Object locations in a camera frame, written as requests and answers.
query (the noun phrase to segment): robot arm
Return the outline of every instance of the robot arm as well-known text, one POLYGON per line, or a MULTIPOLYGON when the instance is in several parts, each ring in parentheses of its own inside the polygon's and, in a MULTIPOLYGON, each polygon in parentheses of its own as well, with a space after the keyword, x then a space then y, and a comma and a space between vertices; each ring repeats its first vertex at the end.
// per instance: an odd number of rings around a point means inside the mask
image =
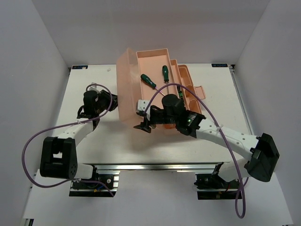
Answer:
MULTIPOLYGON (((109 111, 117 106, 117 96, 112 95, 112 105, 109 111)), ((95 130, 99 123, 99 114, 110 105, 110 94, 104 90, 90 90, 84 93, 84 105, 78 110, 78 124, 69 127, 56 137, 44 139, 40 163, 40 173, 43 177, 65 179, 90 179, 93 166, 77 162, 76 146, 89 133, 95 130)))
MULTIPOLYGON (((151 129, 155 128, 156 124, 175 124, 175 128, 184 135, 226 146, 219 132, 220 128, 205 116, 186 110, 183 100, 178 99, 176 95, 169 94, 162 98, 163 109, 152 105, 147 112, 144 112, 148 103, 147 100, 138 101, 137 114, 144 117, 144 120, 134 128, 151 133, 151 129)), ((226 127, 222 130, 232 150, 243 157, 238 161, 242 177, 252 176, 260 181, 270 181, 279 159, 279 152, 273 138, 265 133, 257 137, 226 127)), ((217 188, 217 184, 230 182, 236 178, 237 173, 233 162, 220 163, 216 165, 207 181, 212 182, 209 186, 217 188)))

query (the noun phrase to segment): wall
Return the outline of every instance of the wall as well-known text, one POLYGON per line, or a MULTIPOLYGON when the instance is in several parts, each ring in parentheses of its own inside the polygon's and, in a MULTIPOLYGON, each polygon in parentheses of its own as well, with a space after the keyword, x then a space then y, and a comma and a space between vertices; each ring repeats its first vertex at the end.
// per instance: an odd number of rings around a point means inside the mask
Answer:
POLYGON ((279 148, 276 174, 292 219, 301 225, 301 1, 271 0, 236 65, 256 133, 279 148))
MULTIPOLYGON (((30 189, 22 148, 56 121, 68 69, 31 0, 1 0, 0 9, 0 224, 16 226, 30 189)), ((28 149, 32 175, 42 140, 36 138, 28 149)))
POLYGON ((68 66, 115 64, 127 47, 181 63, 236 63, 269 0, 33 0, 68 66))

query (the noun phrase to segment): black label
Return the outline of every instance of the black label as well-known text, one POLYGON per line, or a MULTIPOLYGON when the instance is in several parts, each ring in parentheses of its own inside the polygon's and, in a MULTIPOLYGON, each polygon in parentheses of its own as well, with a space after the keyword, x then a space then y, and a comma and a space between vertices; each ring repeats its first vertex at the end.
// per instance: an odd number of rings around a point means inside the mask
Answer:
POLYGON ((87 69, 88 65, 75 65, 72 66, 72 69, 87 69))
POLYGON ((212 67, 228 67, 227 64, 211 64, 212 67))

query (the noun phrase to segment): screwdriver handle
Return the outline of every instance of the screwdriver handle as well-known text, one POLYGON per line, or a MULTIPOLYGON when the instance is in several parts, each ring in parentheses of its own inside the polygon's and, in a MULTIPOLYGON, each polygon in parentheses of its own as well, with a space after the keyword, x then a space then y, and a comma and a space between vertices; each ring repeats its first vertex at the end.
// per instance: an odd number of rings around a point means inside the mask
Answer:
POLYGON ((168 78, 168 67, 166 65, 164 65, 162 67, 162 73, 164 76, 164 82, 169 82, 169 78, 168 78))
POLYGON ((146 74, 142 74, 140 77, 141 80, 148 84, 150 87, 152 87, 153 89, 156 88, 157 85, 149 78, 149 76, 147 76, 146 74))

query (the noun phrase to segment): white table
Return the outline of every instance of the white table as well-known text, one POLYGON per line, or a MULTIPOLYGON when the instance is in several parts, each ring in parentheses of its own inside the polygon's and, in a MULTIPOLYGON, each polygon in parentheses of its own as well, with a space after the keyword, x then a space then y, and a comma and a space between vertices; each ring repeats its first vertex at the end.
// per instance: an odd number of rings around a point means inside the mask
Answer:
MULTIPOLYGON (((211 65, 188 67, 194 85, 204 87, 205 103, 217 120, 247 133, 229 69, 211 65)), ((86 70, 71 71, 57 124, 75 120, 85 87, 91 82, 103 84, 116 93, 115 65, 89 65, 86 70)), ((80 143, 77 155, 79 162, 117 165, 230 161, 228 151, 218 145, 201 140, 186 144, 183 135, 164 141, 158 133, 127 128, 118 121, 118 112, 114 111, 80 143)), ((35 180, 45 185, 61 181, 43 178, 39 172, 35 180)), ((197 200, 194 181, 195 175, 191 172, 122 171, 114 198, 69 197, 70 182, 50 189, 34 186, 24 218, 33 218, 33 226, 280 226, 292 223, 275 174, 269 183, 250 179, 246 186, 247 214, 243 220, 236 217, 233 200, 197 200)))
MULTIPOLYGON (((248 133, 229 68, 213 68, 210 64, 188 65, 194 86, 202 85, 205 104, 218 122, 248 133)), ((117 93, 115 65, 89 65, 71 70, 57 125, 76 121, 83 105, 87 85, 96 82, 117 93)), ((210 117, 202 108, 203 114, 210 117)), ((65 129, 57 129, 57 135, 65 129)), ((101 118, 98 128, 77 146, 78 162, 82 163, 216 163, 231 161, 229 151, 204 140, 178 134, 164 136, 160 130, 151 134, 129 128, 119 121, 118 109, 101 118)))

